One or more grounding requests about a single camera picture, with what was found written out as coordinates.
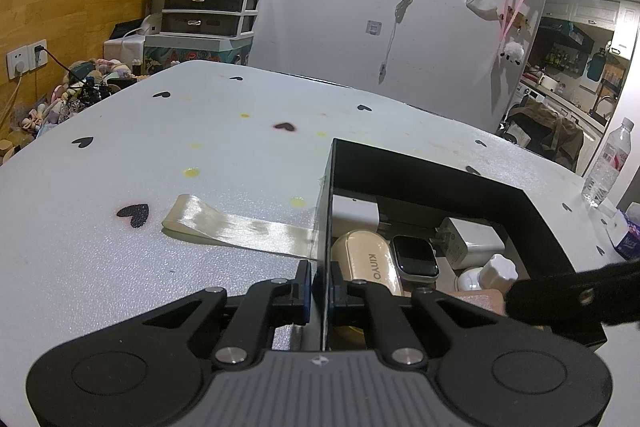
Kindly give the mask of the gold earbuds case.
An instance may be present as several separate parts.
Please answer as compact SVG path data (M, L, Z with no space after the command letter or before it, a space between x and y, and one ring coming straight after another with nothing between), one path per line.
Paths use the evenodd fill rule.
M384 285L394 296L404 292L398 277L390 244L378 233L351 231L331 248L345 281L364 280Z

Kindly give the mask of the black smartwatch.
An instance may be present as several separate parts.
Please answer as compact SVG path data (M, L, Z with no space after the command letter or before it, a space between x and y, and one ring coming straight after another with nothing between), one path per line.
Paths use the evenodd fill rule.
M403 281L431 283L439 277L439 266L431 243L420 237L395 235L390 241L398 274Z

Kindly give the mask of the white power adapter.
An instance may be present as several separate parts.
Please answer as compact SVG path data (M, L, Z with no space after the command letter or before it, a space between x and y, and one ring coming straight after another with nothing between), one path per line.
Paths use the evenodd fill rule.
M381 213L376 200L334 195L332 199L332 236L340 237L352 231L377 232Z

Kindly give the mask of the white suction cup hook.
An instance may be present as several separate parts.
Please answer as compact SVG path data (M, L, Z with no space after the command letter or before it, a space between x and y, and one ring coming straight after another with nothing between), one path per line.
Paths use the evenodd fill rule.
M481 268L467 269L456 280L458 291L482 291L495 289L506 295L518 280L518 270L510 259L493 255Z

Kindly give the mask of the pink compact box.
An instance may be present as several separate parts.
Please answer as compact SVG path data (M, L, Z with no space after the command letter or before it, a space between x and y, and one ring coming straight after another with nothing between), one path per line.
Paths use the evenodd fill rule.
M454 291L451 296L465 303L483 308L495 314L504 314L503 295L497 289L482 289L481 291Z

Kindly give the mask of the white wall charger cube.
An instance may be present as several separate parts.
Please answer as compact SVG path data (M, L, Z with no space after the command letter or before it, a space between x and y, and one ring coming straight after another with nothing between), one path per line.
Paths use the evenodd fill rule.
M504 243L493 227L458 218L445 218L433 242L454 270L482 267L493 255L504 253Z

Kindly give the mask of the purple tissue box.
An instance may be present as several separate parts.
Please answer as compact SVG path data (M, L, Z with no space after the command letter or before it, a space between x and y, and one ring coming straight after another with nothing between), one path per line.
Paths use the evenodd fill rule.
M623 211L617 210L605 225L608 239L620 257L626 260L640 258L639 225L627 218Z

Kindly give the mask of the cream satin ribbon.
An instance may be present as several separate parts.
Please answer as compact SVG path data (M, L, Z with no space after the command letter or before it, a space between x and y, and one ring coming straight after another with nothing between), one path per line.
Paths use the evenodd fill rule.
M317 259L317 232L286 223L230 215L191 194L177 197L162 227L186 239L263 251L283 257Z

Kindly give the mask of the clear water bottle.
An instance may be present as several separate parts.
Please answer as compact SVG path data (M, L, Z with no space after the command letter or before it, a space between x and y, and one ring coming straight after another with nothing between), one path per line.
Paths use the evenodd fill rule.
M591 207L599 207L612 190L631 152L634 122L624 118L620 127L606 138L601 152L586 176L582 198Z

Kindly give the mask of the brown jacket on chair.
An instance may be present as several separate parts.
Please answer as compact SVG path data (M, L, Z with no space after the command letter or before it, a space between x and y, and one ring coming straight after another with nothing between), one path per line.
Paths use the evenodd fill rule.
M529 136L527 150L575 172L584 145L584 132L574 121L552 108L528 98L506 116Z

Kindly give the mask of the white plush sheep toy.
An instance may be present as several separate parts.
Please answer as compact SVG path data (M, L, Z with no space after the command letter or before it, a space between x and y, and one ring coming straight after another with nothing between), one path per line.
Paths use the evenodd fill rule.
M502 48L500 57L507 62L515 65L521 65L525 57L524 46L522 46L521 43L511 40Z

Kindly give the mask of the pile of plush toys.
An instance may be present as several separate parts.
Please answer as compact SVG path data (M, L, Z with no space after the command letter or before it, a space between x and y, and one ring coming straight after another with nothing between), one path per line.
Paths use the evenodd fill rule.
M93 58L66 68L61 84L49 98L17 121L24 131L36 135L48 124L61 124L84 109L145 78L142 61L126 64L116 58Z

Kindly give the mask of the white wall power outlet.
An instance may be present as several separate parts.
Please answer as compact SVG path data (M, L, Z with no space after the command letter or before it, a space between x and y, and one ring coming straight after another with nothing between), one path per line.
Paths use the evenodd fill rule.
M42 39L35 43L21 46L6 54L6 71L10 79L16 78L24 72L31 72L47 64L48 56L44 52L47 40Z

